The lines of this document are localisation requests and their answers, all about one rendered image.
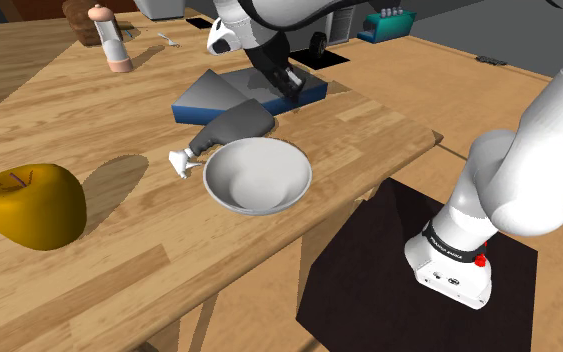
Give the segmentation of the grey spray bottle white nozzle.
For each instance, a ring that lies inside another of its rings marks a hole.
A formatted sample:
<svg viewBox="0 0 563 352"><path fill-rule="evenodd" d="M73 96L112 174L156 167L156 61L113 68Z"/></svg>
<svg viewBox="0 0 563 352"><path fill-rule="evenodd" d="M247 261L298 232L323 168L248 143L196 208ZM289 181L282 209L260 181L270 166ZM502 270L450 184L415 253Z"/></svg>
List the grey spray bottle white nozzle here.
<svg viewBox="0 0 563 352"><path fill-rule="evenodd" d="M176 173L186 179L186 171L200 166L199 162L191 159L199 156L214 145L226 145L233 141L261 137L275 126L273 115L257 100L249 99L222 112L209 122L191 140L188 147L169 152L169 161Z"/></svg>

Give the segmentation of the dark robot stand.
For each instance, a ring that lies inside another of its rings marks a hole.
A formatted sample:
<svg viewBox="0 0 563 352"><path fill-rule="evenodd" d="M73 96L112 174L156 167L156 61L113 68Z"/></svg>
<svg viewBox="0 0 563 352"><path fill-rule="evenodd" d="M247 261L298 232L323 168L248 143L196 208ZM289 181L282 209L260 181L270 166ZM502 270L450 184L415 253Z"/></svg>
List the dark robot stand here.
<svg viewBox="0 0 563 352"><path fill-rule="evenodd" d="M311 265L297 321L329 352L531 352L537 252L501 233L480 310L418 283L404 244L441 203L385 180Z"/></svg>

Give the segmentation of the pink and white pepper mill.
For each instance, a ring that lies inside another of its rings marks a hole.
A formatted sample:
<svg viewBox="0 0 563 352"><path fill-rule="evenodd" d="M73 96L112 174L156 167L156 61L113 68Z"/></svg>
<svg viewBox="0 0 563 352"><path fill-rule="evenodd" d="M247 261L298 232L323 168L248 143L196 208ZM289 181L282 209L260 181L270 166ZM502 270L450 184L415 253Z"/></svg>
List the pink and white pepper mill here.
<svg viewBox="0 0 563 352"><path fill-rule="evenodd" d="M114 13L107 7L95 4L87 14L99 34L110 70L116 73L131 72L133 63L123 45Z"/></svg>

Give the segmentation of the teal coffee machine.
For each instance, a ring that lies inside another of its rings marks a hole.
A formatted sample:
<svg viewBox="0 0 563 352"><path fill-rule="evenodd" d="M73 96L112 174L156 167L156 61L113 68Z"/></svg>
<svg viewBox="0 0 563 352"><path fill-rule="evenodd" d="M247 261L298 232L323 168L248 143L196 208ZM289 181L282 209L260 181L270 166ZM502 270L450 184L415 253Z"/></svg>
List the teal coffee machine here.
<svg viewBox="0 0 563 352"><path fill-rule="evenodd" d="M379 43L405 37L410 34L417 13L402 8L385 9L369 14L364 21L364 31L357 38L370 43Z"/></svg>

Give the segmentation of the white box-shaped appliance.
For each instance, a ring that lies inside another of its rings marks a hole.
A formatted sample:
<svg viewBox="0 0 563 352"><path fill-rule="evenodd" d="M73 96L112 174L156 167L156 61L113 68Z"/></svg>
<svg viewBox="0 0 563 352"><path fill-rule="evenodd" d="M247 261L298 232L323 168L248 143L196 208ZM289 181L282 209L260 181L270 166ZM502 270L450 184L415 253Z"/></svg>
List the white box-shaped appliance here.
<svg viewBox="0 0 563 352"><path fill-rule="evenodd" d="M138 10L151 20L176 19L191 8L212 19L217 17L213 0L133 0Z"/></svg>

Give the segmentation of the blue book grey cover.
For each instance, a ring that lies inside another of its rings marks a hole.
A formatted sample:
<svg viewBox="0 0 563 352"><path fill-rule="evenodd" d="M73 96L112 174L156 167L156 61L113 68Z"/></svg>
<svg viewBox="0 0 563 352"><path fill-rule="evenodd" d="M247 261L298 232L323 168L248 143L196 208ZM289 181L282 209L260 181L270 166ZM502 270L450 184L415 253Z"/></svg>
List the blue book grey cover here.
<svg viewBox="0 0 563 352"><path fill-rule="evenodd" d="M273 116L308 105L326 97L328 83L295 69L305 82L298 101L293 103L254 67L217 74L208 69L172 105L177 123L206 125L224 111L249 100L257 100Z"/></svg>

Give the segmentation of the white appliance with black wheel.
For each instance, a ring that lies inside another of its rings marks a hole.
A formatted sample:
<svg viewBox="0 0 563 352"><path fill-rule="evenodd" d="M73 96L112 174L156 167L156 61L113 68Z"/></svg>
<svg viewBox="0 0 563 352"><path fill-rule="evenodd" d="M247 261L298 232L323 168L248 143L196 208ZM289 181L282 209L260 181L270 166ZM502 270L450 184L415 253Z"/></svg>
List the white appliance with black wheel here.
<svg viewBox="0 0 563 352"><path fill-rule="evenodd" d="M323 32L314 32L309 45L309 56L320 59L329 45L347 42L355 7L349 6L329 13L326 16Z"/></svg>

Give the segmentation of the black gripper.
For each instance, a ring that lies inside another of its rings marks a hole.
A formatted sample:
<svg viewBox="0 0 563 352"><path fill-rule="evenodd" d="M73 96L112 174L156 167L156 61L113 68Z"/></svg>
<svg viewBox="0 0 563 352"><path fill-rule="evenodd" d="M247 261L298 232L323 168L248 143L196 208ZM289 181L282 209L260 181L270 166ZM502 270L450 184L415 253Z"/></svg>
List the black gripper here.
<svg viewBox="0 0 563 352"><path fill-rule="evenodd" d="M289 64L290 44L284 32L278 32L259 47L245 49L245 53L258 71L270 74L271 84L286 98L293 99L302 91L305 81Z"/></svg>

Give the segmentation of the brown bread loaf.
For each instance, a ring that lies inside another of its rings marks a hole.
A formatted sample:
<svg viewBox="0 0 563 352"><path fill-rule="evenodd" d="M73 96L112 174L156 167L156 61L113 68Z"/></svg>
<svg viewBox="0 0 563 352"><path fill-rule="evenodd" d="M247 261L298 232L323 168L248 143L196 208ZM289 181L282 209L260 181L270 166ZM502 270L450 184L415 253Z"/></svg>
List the brown bread loaf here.
<svg viewBox="0 0 563 352"><path fill-rule="evenodd" d="M96 26L88 17L88 11L97 5L104 7L104 4L97 0L65 0L62 4L63 13L71 29L84 46L97 46L101 44Z"/></svg>

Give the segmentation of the white bowl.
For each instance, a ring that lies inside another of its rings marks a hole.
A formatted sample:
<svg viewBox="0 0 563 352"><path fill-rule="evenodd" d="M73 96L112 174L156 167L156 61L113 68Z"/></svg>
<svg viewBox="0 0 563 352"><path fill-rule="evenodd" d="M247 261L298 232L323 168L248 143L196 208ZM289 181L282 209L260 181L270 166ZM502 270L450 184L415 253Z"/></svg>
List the white bowl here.
<svg viewBox="0 0 563 352"><path fill-rule="evenodd" d="M292 144L273 138L233 141L206 162L203 183L223 207L243 215L282 212L307 192L313 177L306 155Z"/></svg>

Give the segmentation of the wooden table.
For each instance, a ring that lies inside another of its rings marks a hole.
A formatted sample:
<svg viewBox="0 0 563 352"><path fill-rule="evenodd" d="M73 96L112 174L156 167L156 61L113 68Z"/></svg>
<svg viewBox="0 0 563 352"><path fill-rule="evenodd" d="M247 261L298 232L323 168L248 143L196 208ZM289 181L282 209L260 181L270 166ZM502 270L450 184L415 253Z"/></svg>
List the wooden table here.
<svg viewBox="0 0 563 352"><path fill-rule="evenodd" d="M88 226L80 240L37 252L0 235L0 352L125 352L240 276L370 197L388 176L438 141L429 128L345 90L282 114L275 138L309 158L305 196L275 215L244 216L216 203L202 172L180 178L170 151L194 126L174 121L172 102L208 69L243 68L244 54L208 54L185 21L139 27L127 44L136 69L109 70L99 48L52 53L34 22L0 56L36 52L47 65L0 102L0 171L55 163L85 185ZM161 32L179 43L171 47Z"/></svg>

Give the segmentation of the yellow apple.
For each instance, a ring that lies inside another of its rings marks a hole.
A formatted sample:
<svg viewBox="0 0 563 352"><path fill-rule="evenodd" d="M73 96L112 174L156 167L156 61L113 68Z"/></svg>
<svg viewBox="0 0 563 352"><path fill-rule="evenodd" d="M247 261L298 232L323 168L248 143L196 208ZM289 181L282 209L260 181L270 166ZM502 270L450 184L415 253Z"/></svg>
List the yellow apple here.
<svg viewBox="0 0 563 352"><path fill-rule="evenodd" d="M87 207L78 179L56 164L0 172L0 234L26 248L61 248L84 232Z"/></svg>

